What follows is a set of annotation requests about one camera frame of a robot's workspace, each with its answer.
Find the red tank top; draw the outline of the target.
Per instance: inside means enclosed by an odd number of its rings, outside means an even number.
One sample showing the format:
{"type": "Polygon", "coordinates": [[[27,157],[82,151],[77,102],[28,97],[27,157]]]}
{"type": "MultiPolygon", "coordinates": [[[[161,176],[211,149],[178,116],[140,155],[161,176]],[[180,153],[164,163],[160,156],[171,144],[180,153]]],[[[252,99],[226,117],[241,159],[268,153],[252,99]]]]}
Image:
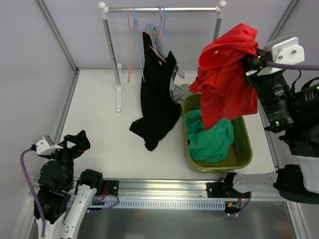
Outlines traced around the red tank top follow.
{"type": "Polygon", "coordinates": [[[223,118],[234,120],[258,112],[258,96],[254,87],[246,87],[244,70],[244,57],[257,55],[256,36],[256,29],[240,23],[204,47],[189,90],[201,94],[206,130],[223,118]]]}

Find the green tank top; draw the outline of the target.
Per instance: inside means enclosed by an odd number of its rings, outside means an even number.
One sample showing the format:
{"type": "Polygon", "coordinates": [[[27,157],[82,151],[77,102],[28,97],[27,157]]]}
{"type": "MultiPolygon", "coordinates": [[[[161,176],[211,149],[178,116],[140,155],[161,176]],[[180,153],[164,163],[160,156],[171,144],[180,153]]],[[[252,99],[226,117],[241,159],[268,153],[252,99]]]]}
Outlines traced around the green tank top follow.
{"type": "Polygon", "coordinates": [[[232,122],[222,118],[211,129],[204,128],[200,110],[185,115],[188,150],[191,159],[197,162],[218,163],[228,156],[234,142],[232,122]]]}

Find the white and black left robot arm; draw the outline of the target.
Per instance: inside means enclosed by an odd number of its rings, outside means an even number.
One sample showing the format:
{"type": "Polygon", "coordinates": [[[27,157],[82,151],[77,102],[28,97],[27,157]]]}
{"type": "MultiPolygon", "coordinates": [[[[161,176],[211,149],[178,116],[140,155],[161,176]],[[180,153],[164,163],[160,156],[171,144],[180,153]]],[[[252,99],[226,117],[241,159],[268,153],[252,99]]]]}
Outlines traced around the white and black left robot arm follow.
{"type": "Polygon", "coordinates": [[[74,181],[74,160],[91,145],[84,130],[59,144],[44,136],[31,148],[48,159],[38,180],[34,216],[42,239],[76,239],[90,201],[103,191],[103,174],[86,169],[74,181]]]}

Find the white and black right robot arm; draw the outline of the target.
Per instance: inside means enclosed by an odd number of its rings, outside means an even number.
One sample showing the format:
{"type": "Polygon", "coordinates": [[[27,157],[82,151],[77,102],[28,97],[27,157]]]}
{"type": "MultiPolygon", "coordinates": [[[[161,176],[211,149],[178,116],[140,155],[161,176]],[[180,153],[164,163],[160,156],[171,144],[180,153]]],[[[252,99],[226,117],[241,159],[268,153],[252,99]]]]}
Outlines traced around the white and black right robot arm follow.
{"type": "Polygon", "coordinates": [[[232,198],[253,191],[277,191],[292,202],[318,204],[319,86],[316,79],[311,79],[296,92],[283,75],[285,70],[316,71],[318,66],[302,61],[287,63],[284,56],[273,58],[262,49],[256,55],[246,55],[243,63],[246,84],[255,88],[269,122],[265,131],[280,133],[280,140],[299,163],[263,174],[228,173],[223,193],[232,198]]]}

